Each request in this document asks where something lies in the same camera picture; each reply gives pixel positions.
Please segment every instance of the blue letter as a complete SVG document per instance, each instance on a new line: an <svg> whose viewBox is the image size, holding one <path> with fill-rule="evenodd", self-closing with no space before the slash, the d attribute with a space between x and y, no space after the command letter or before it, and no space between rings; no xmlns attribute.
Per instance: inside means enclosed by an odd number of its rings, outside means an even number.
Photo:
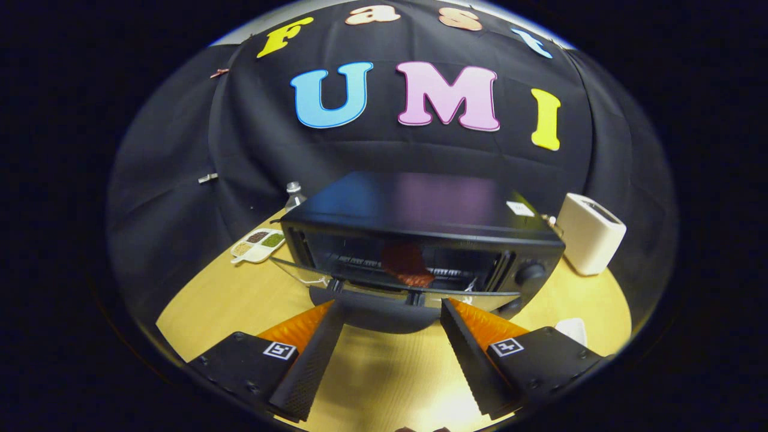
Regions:
<svg viewBox="0 0 768 432"><path fill-rule="evenodd" d="M322 69L301 74L291 80L296 89L296 116L311 128L325 129L346 125L358 118L366 109L366 73L373 63L358 61L339 68L346 75L346 103L341 108L325 109L322 99L322 80L328 71Z"/></svg>
<svg viewBox="0 0 768 432"><path fill-rule="evenodd" d="M549 54L548 52L541 49L540 45L543 45L540 41L537 41L533 36L529 35L526 32L523 32L522 30L515 30L512 29L514 33L517 33L523 38L523 42L532 50L536 51L537 53L545 56L546 58L552 58L552 54Z"/></svg>

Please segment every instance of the orange letter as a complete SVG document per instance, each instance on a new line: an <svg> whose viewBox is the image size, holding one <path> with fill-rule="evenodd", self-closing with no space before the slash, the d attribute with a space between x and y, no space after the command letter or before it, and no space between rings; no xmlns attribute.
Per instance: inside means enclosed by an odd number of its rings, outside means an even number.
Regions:
<svg viewBox="0 0 768 432"><path fill-rule="evenodd" d="M438 12L441 15L440 22L448 27L463 28L473 32L482 30L482 24L477 22L480 18L471 12L454 8L441 8Z"/></svg>
<svg viewBox="0 0 768 432"><path fill-rule="evenodd" d="M261 50L256 58L262 58L271 52L275 52L281 48L284 48L286 45L288 45L288 42L285 42L287 38L290 39L293 36L298 35L299 30L301 30L301 26L309 24L312 21L314 21L314 18L307 17L297 22L288 24L285 27L280 27L277 30L273 30L266 36L266 45L264 45L264 49Z"/></svg>
<svg viewBox="0 0 768 432"><path fill-rule="evenodd" d="M395 8L392 6L366 6L365 8L355 9L349 13L349 18L344 21L349 25L368 24L369 22L389 22L400 19L400 15L397 15Z"/></svg>

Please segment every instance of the black fabric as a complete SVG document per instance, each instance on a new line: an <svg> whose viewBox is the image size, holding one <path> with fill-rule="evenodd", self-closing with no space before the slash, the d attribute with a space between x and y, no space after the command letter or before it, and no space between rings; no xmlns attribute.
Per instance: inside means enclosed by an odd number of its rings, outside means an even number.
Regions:
<svg viewBox="0 0 768 432"><path fill-rule="evenodd" d="M611 270L636 324L635 312L651 306L641 286L668 273L676 229L668 168L639 108L581 53L531 33L553 59L540 56L500 18L473 11L484 28L468 32L443 25L433 2L370 4L392 5L401 18L347 25L349 4L322 8L304 15L314 21L285 48L257 58L274 28L207 48L152 96L123 141L109 192L111 258L129 307L154 327L199 270L283 206L289 181L311 196L349 171L420 171L493 178L541 213L557 214L567 192L615 211L628 232ZM346 86L336 70L355 61L374 65L366 110L338 128L302 125L290 80L327 70L323 105L339 107ZM461 112L443 125L429 104L430 125L398 123L406 88L395 67L404 61L428 61L448 82L468 65L495 71L501 129L464 128ZM209 79L223 67L230 72ZM558 151L531 143L532 88L562 103ZM197 183L212 172L219 178Z"/></svg>
<svg viewBox="0 0 768 432"><path fill-rule="evenodd" d="M584 80L593 113L592 164L583 194L627 225L608 268L627 298L635 334L650 318L674 269L679 215L673 178L637 102L587 55L568 54Z"/></svg>

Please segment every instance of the yellow letter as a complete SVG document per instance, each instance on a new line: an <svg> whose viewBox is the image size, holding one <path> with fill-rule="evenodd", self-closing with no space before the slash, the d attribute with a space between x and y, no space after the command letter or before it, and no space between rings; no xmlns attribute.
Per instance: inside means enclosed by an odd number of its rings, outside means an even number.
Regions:
<svg viewBox="0 0 768 432"><path fill-rule="evenodd" d="M314 18L307 17L272 31L266 36L266 45L264 45L264 49L261 50L256 58L262 58L271 52L275 52L281 48L284 48L286 45L288 45L288 42L285 42L285 39L290 39L293 36L298 35L299 30L301 30L301 26L309 24L312 21L314 21Z"/></svg>
<svg viewBox="0 0 768 432"><path fill-rule="evenodd" d="M344 21L349 25L368 24L369 22L389 22L400 19L400 15L395 13L395 8L392 6L366 6L365 8L355 9L349 13L349 18Z"/></svg>
<svg viewBox="0 0 768 432"><path fill-rule="evenodd" d="M441 15L440 22L449 27L463 28L473 32L482 30L482 24L477 22L480 18L471 12L454 8L441 8L438 12Z"/></svg>
<svg viewBox="0 0 768 432"><path fill-rule="evenodd" d="M531 135L531 140L539 147L557 151L560 148L560 141L558 141L560 99L538 88L532 88L531 94L538 103L538 125L536 125L536 132Z"/></svg>

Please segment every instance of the letter u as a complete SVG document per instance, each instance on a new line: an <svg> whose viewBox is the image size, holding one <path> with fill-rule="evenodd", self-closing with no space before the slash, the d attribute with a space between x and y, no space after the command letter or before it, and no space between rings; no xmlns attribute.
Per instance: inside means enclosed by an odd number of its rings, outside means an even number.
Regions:
<svg viewBox="0 0 768 432"><path fill-rule="evenodd" d="M373 63L358 61L339 68L346 76L346 102L337 109L323 107L323 79L328 71L319 69L296 76L290 84L296 89L296 116L303 124L317 129L346 125L366 110L368 99L366 73Z"/></svg>

